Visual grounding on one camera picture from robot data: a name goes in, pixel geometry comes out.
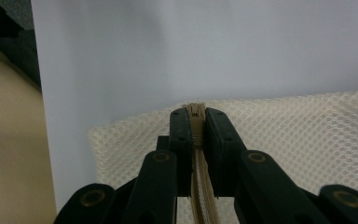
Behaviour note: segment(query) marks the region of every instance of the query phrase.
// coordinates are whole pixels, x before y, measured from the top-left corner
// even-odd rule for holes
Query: white backdrop
[[[183,100],[358,90],[358,1],[33,0],[57,208],[90,127]]]

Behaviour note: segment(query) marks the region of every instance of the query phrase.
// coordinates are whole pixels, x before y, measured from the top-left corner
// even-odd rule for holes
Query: screw hole
[[[168,161],[170,159],[170,156],[166,153],[159,152],[153,155],[153,159],[156,162],[164,162],[164,161]]]
[[[336,190],[333,192],[334,198],[340,203],[347,205],[348,207],[358,208],[358,197],[345,190]]]
[[[249,158],[249,160],[254,161],[254,162],[264,162],[266,160],[266,158],[263,155],[261,155],[260,153],[256,153],[256,152],[249,154],[248,158]]]
[[[90,207],[103,201],[105,194],[101,189],[93,189],[83,194],[80,202],[85,207]]]

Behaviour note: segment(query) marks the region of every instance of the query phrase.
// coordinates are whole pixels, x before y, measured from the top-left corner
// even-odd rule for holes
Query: white mesh fabric
[[[99,181],[116,189],[136,177],[158,136],[169,134],[170,113],[187,103],[91,129]],[[329,184],[358,190],[358,91],[204,103],[224,111],[244,144],[271,155],[301,188],[314,194]],[[193,223],[190,200],[178,202],[178,223]],[[232,199],[216,204],[222,223],[238,223]]]

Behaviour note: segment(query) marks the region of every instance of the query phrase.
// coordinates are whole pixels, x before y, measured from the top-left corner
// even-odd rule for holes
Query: beige floor
[[[40,91],[0,55],[0,223],[56,216]]]

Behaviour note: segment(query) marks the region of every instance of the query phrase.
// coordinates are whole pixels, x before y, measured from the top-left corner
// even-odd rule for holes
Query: white mesh bag
[[[170,113],[183,104],[89,130],[97,177],[115,189],[135,178]],[[324,185],[358,190],[358,91],[268,100],[207,101],[224,111],[249,149],[267,152],[303,189]],[[221,223],[238,223],[233,199],[216,202]],[[177,223],[193,223],[190,200],[178,199]]]

